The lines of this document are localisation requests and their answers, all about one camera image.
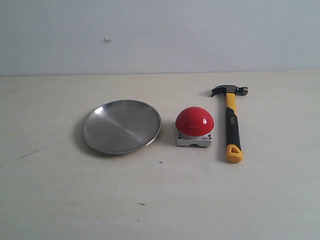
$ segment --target black rubber grip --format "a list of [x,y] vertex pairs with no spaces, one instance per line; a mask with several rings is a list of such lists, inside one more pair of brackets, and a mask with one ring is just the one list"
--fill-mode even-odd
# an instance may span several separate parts
[[237,115],[235,115],[235,111],[230,107],[226,108],[225,115],[226,145],[233,144],[241,150]]

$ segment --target claw hammer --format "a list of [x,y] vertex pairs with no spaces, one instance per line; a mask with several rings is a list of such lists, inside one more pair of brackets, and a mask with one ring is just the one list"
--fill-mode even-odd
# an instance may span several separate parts
[[231,163],[240,163],[244,158],[241,151],[239,125],[237,118],[236,96],[247,95],[248,88],[246,86],[237,87],[235,85],[220,85],[212,89],[211,97],[217,94],[225,94],[226,110],[225,110],[225,132],[226,132],[226,159]]

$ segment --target white wall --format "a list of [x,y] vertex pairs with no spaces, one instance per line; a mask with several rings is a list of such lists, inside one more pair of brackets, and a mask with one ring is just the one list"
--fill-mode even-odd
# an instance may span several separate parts
[[1,0],[0,75],[319,69],[319,10],[319,0]]

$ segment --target table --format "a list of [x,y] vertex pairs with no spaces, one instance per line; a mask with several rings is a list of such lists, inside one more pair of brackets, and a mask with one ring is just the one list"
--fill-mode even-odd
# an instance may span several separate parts
[[[318,240],[320,71],[0,78],[0,239]],[[221,84],[237,96],[244,160],[225,161]],[[159,137],[123,156],[89,149],[84,118],[146,102]],[[212,146],[175,146],[184,108],[214,119]]]

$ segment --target stainless steel plate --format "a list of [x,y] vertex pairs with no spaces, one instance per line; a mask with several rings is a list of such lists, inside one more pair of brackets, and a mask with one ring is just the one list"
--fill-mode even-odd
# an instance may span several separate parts
[[119,155],[149,145],[160,129],[160,115],[152,106],[136,100],[118,100],[94,110],[84,121],[82,134],[93,149]]

